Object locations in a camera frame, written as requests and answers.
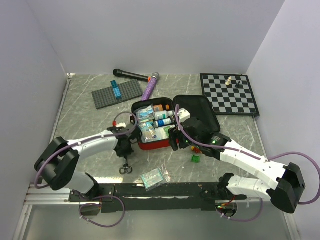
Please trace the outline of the blue white bandage roll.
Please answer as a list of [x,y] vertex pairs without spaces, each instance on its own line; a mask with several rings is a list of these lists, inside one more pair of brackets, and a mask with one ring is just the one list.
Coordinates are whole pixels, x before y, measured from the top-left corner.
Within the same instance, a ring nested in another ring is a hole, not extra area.
[[154,122],[154,126],[156,128],[159,128],[159,127],[163,127],[163,126],[166,126],[166,125],[171,125],[173,122],[172,122],[172,119],[171,118],[166,118],[166,119],[160,119],[160,120],[156,120]]

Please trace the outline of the black handled scissors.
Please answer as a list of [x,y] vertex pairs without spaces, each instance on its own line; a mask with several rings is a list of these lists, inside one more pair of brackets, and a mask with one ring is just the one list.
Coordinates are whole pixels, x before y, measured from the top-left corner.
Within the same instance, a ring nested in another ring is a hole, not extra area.
[[119,169],[119,173],[121,175],[125,175],[125,174],[131,174],[132,172],[133,172],[133,168],[129,166],[128,158],[124,157],[124,163],[122,167]]

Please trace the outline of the white plastic medicine bottle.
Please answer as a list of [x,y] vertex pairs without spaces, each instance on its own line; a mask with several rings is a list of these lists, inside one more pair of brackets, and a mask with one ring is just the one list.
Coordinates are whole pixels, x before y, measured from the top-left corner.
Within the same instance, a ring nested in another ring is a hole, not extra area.
[[163,119],[168,119],[168,118],[172,117],[173,115],[174,115],[174,111],[173,110],[170,110],[170,111],[167,111],[167,110],[158,111],[158,112],[154,113],[154,119],[156,121],[163,120]]

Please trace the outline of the red medicine kit case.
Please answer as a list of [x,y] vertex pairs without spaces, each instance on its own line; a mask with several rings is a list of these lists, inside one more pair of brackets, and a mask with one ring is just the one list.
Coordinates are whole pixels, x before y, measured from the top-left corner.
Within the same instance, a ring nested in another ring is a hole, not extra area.
[[[202,95],[177,95],[174,97],[173,100],[161,97],[161,98],[154,98],[145,101],[139,101],[132,105],[131,110],[134,112],[142,107],[147,107],[149,105],[169,105],[171,111],[174,110],[176,105],[179,105],[179,109],[186,109],[191,118],[198,118],[211,129],[219,133],[221,130],[220,124],[218,119],[213,111],[212,104],[209,100]],[[174,120],[173,124],[175,128],[178,128],[177,122]],[[155,140],[148,143],[142,143],[142,136],[137,138],[137,143],[139,148],[144,151],[155,150],[160,148],[170,147],[169,138],[164,140]]]

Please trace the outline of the blue cotton swab pouch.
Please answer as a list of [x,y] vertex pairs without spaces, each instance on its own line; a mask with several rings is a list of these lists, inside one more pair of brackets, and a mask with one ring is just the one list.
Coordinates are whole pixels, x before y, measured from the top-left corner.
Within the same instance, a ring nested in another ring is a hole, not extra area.
[[151,122],[143,122],[139,124],[142,133],[142,143],[150,143],[157,140],[157,132]]

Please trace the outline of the brown bottle orange cap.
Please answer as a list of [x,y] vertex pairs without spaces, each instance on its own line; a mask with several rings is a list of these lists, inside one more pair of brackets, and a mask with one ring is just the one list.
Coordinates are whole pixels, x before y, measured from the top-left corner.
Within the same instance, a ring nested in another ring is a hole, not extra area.
[[162,111],[168,111],[170,109],[170,106],[168,104],[158,104],[153,106],[154,112],[162,112]]

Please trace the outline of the bag of alcohol wipes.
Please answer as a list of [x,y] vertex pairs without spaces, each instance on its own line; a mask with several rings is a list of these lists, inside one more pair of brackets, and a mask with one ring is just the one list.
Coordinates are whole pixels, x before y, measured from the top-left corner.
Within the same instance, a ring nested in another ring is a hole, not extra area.
[[153,121],[155,119],[155,112],[153,105],[140,107],[134,111],[139,123]]

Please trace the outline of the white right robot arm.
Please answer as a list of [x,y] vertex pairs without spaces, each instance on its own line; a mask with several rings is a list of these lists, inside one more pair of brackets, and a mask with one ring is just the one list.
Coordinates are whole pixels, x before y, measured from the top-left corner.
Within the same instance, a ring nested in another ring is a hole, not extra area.
[[234,165],[252,178],[226,173],[219,179],[218,193],[223,199],[233,195],[269,200],[279,210],[293,214],[300,202],[306,184],[300,167],[268,160],[240,146],[233,139],[211,130],[196,117],[168,131],[174,151],[193,146],[207,157]]

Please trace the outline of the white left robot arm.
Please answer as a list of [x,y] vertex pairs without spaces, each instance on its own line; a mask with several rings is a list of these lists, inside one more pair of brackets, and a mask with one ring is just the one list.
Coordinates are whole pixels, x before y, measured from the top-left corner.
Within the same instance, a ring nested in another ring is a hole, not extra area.
[[95,200],[99,195],[99,184],[90,174],[77,171],[77,164],[105,151],[114,151],[119,158],[126,159],[133,152],[131,139],[136,132],[136,127],[112,126],[85,138],[55,138],[34,165],[37,172],[34,186],[41,189],[39,178],[43,178],[53,191],[69,188],[87,201]]

